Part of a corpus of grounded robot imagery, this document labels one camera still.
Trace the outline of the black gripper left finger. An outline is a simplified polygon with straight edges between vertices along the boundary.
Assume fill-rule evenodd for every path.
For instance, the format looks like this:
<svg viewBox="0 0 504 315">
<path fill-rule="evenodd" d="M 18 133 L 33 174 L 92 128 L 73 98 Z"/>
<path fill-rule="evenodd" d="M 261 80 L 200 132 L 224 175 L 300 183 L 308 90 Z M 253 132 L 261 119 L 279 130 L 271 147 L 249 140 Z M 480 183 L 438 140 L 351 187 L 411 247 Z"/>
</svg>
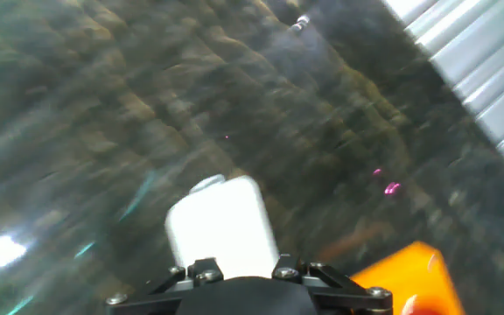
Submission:
<svg viewBox="0 0 504 315">
<path fill-rule="evenodd" d="M 106 315 L 175 314 L 182 298 L 200 286 L 224 280 L 214 258 L 195 261 L 188 267 L 172 266 L 168 277 L 144 294 L 116 294 L 106 299 Z"/>
</svg>

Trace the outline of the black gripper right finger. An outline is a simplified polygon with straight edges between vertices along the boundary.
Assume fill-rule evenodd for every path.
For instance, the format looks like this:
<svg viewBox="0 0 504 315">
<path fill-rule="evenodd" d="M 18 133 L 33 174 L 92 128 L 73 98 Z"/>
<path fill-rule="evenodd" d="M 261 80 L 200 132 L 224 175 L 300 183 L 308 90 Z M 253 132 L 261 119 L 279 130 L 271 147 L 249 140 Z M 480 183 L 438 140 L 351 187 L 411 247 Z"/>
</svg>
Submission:
<svg viewBox="0 0 504 315">
<path fill-rule="evenodd" d="M 322 262 L 305 262 L 292 255 L 281 254 L 271 278 L 299 284 L 320 310 L 361 315 L 393 314 L 393 294 L 389 290 L 378 286 L 362 287 Z"/>
</svg>

